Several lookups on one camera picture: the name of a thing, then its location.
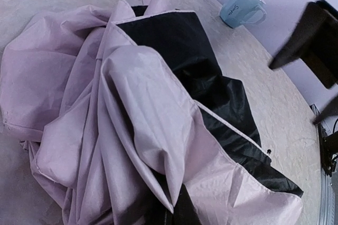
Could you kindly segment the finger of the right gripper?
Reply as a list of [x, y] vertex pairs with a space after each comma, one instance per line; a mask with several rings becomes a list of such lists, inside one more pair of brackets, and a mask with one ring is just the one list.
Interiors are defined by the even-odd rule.
[[298, 59], [325, 88], [337, 84], [337, 10], [325, 0], [308, 2], [291, 36], [268, 66], [276, 70]]

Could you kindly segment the pink folding umbrella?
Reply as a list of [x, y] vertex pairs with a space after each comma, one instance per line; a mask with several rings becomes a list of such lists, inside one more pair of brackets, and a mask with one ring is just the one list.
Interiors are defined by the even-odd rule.
[[242, 82], [170, 0], [34, 16], [4, 50], [1, 112], [64, 224], [295, 224], [302, 211]]

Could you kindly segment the light blue mug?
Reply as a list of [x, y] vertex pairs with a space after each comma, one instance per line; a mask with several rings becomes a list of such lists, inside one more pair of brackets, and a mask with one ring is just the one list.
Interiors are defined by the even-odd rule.
[[265, 4], [264, 0], [227, 0], [219, 16], [232, 29], [245, 24], [258, 25], [267, 17]]

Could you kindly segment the front aluminium rail base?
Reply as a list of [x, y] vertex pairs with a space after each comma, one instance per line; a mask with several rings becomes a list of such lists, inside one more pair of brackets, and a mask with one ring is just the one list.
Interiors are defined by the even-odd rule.
[[333, 189], [332, 176], [337, 172], [337, 130], [330, 132], [327, 124], [316, 125], [320, 145], [321, 194], [318, 224], [334, 224], [337, 191]]

